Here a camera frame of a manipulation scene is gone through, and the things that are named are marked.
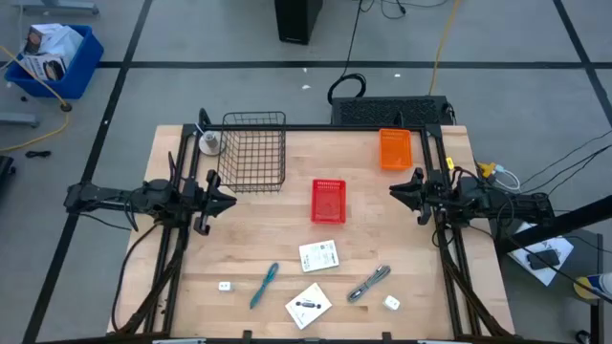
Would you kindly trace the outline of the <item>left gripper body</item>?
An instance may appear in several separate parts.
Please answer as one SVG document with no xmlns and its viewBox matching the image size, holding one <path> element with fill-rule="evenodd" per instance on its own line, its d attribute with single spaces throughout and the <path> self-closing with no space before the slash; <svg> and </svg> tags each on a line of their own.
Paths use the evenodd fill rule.
<svg viewBox="0 0 612 344">
<path fill-rule="evenodd" d="M 191 212 L 199 212 L 195 219 L 193 229 L 200 235 L 209 235 L 210 225 L 208 218 L 212 216 L 213 190 L 218 189 L 220 178 L 214 169 L 209 169 L 206 177 L 207 188 L 201 187 L 194 178 L 185 179 L 183 188 L 186 207 Z"/>
</svg>

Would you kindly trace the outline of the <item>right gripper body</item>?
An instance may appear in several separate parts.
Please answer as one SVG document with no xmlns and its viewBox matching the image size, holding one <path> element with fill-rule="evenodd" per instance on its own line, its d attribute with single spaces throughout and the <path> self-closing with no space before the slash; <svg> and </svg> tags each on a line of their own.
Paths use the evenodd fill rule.
<svg viewBox="0 0 612 344">
<path fill-rule="evenodd" d="M 419 225 L 426 225 L 433 213 L 433 207 L 439 206 L 443 201 L 443 194 L 446 190 L 442 171 L 434 169 L 425 180 L 425 172 L 417 167 L 413 173 L 412 181 L 417 184 L 417 189 L 413 192 L 412 210 L 418 210 L 420 215 L 417 217 Z"/>
</svg>

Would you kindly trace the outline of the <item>orange plastic bin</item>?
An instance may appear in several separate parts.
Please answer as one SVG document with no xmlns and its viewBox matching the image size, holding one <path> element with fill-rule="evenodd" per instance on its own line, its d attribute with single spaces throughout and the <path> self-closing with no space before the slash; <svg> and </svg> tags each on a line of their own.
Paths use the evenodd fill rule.
<svg viewBox="0 0 612 344">
<path fill-rule="evenodd" d="M 384 170 L 406 170 L 411 168 L 411 134 L 404 129 L 381 129 L 380 167 Z"/>
</svg>

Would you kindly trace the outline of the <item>white green card reader box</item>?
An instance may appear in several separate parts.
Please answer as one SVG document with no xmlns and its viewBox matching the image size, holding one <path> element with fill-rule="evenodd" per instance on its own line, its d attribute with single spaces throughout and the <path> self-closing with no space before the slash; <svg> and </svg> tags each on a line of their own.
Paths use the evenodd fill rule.
<svg viewBox="0 0 612 344">
<path fill-rule="evenodd" d="M 339 255 L 334 240 L 302 245 L 298 248 L 303 272 L 339 266 Z"/>
<path fill-rule="evenodd" d="M 318 283 L 312 284 L 285 305 L 286 311 L 300 330 L 304 330 L 331 307 L 331 301 Z"/>
</svg>

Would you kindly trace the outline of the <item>blue plastic bin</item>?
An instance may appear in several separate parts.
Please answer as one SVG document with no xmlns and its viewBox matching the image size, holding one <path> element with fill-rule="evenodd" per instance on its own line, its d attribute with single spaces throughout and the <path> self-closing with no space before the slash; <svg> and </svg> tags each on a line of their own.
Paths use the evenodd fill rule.
<svg viewBox="0 0 612 344">
<path fill-rule="evenodd" d="M 84 94 L 93 73 L 104 53 L 104 48 L 89 26 L 70 25 L 83 40 L 76 55 L 67 68 L 64 77 L 58 81 L 49 80 L 47 84 L 62 98 L 79 99 Z M 5 73 L 5 79 L 32 97 L 54 97 L 45 86 L 34 80 L 22 67 L 13 62 Z"/>
</svg>

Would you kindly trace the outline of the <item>grey cylinder on round base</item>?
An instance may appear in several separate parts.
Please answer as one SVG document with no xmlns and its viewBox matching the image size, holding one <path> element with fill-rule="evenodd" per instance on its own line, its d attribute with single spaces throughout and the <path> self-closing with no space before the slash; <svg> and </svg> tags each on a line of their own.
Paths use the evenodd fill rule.
<svg viewBox="0 0 612 344">
<path fill-rule="evenodd" d="M 206 131 L 199 139 L 199 149 L 202 154 L 210 157 L 219 156 L 226 147 L 222 142 L 221 133 L 218 131 Z"/>
</svg>

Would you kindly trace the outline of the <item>black smartphone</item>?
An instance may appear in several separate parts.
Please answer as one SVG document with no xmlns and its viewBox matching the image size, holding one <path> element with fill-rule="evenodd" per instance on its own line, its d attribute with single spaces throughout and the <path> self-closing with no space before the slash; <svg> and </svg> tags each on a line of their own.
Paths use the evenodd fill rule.
<svg viewBox="0 0 612 344">
<path fill-rule="evenodd" d="M 559 264 L 558 253 L 554 249 L 529 253 L 527 261 L 532 270 L 554 268 Z"/>
</svg>

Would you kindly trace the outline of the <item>white paper sheet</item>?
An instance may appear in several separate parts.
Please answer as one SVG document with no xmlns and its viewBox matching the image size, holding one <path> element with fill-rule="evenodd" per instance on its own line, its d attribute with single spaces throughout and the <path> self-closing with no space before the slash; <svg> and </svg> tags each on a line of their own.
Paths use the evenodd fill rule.
<svg viewBox="0 0 612 344">
<path fill-rule="evenodd" d="M 515 249 L 508 253 L 508 256 L 530 272 L 533 277 L 539 280 L 544 286 L 549 286 L 557 275 L 557 269 L 562 267 L 573 249 L 574 246 L 567 239 L 562 236 L 557 236 L 546 239 L 540 243 L 529 245 L 526 249 Z M 540 253 L 549 250 L 555 254 L 555 257 L 548 260 L 549 264 L 553 267 L 549 268 L 544 265 L 541 269 L 534 269 L 528 258 L 530 253 Z"/>
</svg>

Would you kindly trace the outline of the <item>dark grey side table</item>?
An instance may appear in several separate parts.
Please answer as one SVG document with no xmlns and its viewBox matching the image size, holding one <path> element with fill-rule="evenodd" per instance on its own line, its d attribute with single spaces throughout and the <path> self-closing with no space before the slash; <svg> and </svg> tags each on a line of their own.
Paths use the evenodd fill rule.
<svg viewBox="0 0 612 344">
<path fill-rule="evenodd" d="M 610 255 L 604 251 L 603 237 L 588 230 L 576 230 L 568 241 L 573 251 L 549 286 L 507 254 L 499 264 L 506 288 L 515 331 L 526 339 L 576 344 L 580 330 L 592 335 L 593 344 L 612 339 L 612 317 L 606 302 L 589 302 L 575 293 L 572 279 L 605 272 Z"/>
</svg>

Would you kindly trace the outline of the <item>white blue can yellow cap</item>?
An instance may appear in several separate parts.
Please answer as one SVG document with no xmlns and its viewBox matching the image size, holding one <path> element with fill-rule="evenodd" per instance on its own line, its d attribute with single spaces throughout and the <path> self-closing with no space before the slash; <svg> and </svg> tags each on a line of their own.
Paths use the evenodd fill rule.
<svg viewBox="0 0 612 344">
<path fill-rule="evenodd" d="M 579 277 L 577 283 L 574 284 L 574 290 L 580 298 L 586 300 L 598 299 L 599 297 L 596 294 L 583 288 L 582 285 L 612 299 L 612 272 Z"/>
</svg>

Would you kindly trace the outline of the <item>black speaker box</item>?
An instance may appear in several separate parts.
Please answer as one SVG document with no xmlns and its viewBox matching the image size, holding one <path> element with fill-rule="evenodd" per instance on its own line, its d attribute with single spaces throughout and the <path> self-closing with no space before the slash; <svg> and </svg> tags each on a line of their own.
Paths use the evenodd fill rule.
<svg viewBox="0 0 612 344">
<path fill-rule="evenodd" d="M 308 45 L 323 0 L 274 0 L 279 40 Z"/>
</svg>

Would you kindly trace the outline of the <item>black chair base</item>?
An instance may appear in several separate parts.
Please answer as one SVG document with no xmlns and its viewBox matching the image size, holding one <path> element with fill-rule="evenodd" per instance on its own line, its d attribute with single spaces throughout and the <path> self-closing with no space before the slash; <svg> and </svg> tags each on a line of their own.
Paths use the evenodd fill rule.
<svg viewBox="0 0 612 344">
<path fill-rule="evenodd" d="M 15 173 L 14 159 L 0 155 L 0 193 L 7 187 Z"/>
</svg>

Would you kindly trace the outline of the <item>white box black print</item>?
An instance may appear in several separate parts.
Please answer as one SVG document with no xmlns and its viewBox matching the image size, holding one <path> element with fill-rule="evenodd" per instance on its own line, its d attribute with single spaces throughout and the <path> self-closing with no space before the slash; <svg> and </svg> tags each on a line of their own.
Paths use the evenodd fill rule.
<svg viewBox="0 0 612 344">
<path fill-rule="evenodd" d="M 45 81 L 59 81 L 65 76 L 65 66 L 57 54 L 26 54 L 22 61 L 38 78 Z"/>
</svg>

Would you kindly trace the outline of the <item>white box brown print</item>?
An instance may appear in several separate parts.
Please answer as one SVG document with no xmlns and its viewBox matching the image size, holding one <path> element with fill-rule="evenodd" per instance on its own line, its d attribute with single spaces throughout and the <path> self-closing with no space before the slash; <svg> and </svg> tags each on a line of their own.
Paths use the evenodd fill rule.
<svg viewBox="0 0 612 344">
<path fill-rule="evenodd" d="M 59 32 L 63 26 L 58 23 L 30 25 L 24 51 L 26 54 L 37 54 L 43 44 Z"/>
</svg>

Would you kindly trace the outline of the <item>black aluminium frame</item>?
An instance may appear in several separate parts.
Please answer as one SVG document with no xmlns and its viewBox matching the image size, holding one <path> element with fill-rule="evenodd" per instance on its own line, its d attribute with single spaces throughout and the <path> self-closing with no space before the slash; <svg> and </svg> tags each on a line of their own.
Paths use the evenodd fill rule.
<svg viewBox="0 0 612 344">
<path fill-rule="evenodd" d="M 175 337 L 452 339 L 485 326 L 444 274 L 434 224 L 393 199 L 406 171 L 379 166 L 375 128 L 289 125 L 278 192 L 241 193 L 237 205 L 192 234 L 177 279 L 145 321 Z M 314 179 L 346 182 L 346 221 L 311 221 Z M 339 266 L 303 272 L 298 248 L 334 240 Z M 231 282 L 231 291 L 219 291 Z M 285 305 L 314 283 L 332 307 L 300 330 Z M 397 311 L 383 300 L 401 302 Z"/>
</svg>

